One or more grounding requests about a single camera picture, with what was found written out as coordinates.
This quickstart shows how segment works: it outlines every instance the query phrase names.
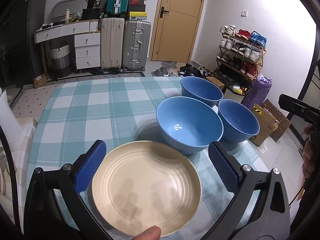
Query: silver suitcase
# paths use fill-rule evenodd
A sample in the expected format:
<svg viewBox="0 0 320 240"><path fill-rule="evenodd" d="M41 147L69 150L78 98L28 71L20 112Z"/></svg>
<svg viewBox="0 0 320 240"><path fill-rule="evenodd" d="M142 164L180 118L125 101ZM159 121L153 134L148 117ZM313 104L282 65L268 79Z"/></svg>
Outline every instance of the silver suitcase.
<svg viewBox="0 0 320 240"><path fill-rule="evenodd" d="M100 34L101 68L121 68L123 18L103 18Z"/></svg>
<svg viewBox="0 0 320 240"><path fill-rule="evenodd" d="M141 20L129 20L124 23L122 67L145 71L151 23Z"/></svg>

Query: drawer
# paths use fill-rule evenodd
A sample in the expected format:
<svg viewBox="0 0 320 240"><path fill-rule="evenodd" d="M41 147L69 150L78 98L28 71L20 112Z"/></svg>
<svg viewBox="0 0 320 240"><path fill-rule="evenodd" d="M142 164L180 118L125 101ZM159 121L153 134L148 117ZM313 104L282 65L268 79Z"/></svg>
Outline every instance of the drawer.
<svg viewBox="0 0 320 240"><path fill-rule="evenodd" d="M89 32L90 22L71 23L61 26L61 36Z"/></svg>
<svg viewBox="0 0 320 240"><path fill-rule="evenodd" d="M77 69L100 67L100 56L76 58Z"/></svg>
<svg viewBox="0 0 320 240"><path fill-rule="evenodd" d="M99 21L90 22L90 31L95 32L98 30Z"/></svg>
<svg viewBox="0 0 320 240"><path fill-rule="evenodd" d="M100 45L82 46L76 48L76 57L100 56Z"/></svg>
<svg viewBox="0 0 320 240"><path fill-rule="evenodd" d="M75 35L75 47L100 45L100 33Z"/></svg>
<svg viewBox="0 0 320 240"><path fill-rule="evenodd" d="M36 33L35 43L51 40L58 37L61 37L61 26Z"/></svg>

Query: blue gripper pad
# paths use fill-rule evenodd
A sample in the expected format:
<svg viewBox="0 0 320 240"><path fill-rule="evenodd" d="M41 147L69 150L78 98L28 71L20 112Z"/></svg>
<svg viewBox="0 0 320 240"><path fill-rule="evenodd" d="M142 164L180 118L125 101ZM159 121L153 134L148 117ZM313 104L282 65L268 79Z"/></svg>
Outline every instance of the blue gripper pad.
<svg viewBox="0 0 320 240"><path fill-rule="evenodd" d="M106 156L106 143L100 140L97 140L95 143L97 145L87 151L86 155L88 154L89 156L75 175L75 189L78 194L87 190L103 158Z"/></svg>
<svg viewBox="0 0 320 240"><path fill-rule="evenodd" d="M210 143L208 153L213 166L227 190L236 194L238 192L238 175L225 159L222 152L213 143Z"/></svg>

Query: metal screw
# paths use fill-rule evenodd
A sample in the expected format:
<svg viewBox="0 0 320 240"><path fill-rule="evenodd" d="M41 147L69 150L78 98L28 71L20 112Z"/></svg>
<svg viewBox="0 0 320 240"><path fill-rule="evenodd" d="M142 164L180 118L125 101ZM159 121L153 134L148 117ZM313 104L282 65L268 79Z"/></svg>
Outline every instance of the metal screw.
<svg viewBox="0 0 320 240"><path fill-rule="evenodd" d="M278 168L274 168L272 171L273 171L275 174L280 174L280 170L279 170Z"/></svg>
<svg viewBox="0 0 320 240"><path fill-rule="evenodd" d="M243 165L242 168L244 171L251 171L251 167L248 164Z"/></svg>
<svg viewBox="0 0 320 240"><path fill-rule="evenodd" d="M70 169L71 169L71 164L65 164L65 165L63 165L63 169L64 169L65 171L70 170Z"/></svg>

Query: light blue plaid tablecloth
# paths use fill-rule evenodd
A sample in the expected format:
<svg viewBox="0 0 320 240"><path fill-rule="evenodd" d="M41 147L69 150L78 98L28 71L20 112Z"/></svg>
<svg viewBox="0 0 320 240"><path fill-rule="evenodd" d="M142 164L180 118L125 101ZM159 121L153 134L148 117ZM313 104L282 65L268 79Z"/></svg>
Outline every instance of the light blue plaid tablecloth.
<svg viewBox="0 0 320 240"><path fill-rule="evenodd" d="M158 131L156 108L164 99L175 95L181 95L178 77L100 79L67 83L57 88L49 98L36 129L28 160L27 188L36 167L48 171L73 163L96 139L105 141L108 152L136 140L164 142ZM249 164L254 169L267 171L248 141L236 145L224 140L221 143L241 165ZM202 201L186 226L163 239L201 238L233 197L210 162L207 150L191 155L189 159L201 179ZM76 228L60 191L56 190L56 194L66 221ZM258 193L254 192L239 227L248 220L257 196ZM81 193L81 197L114 239L131 238L112 228L100 216L93 203L91 185Z"/></svg>

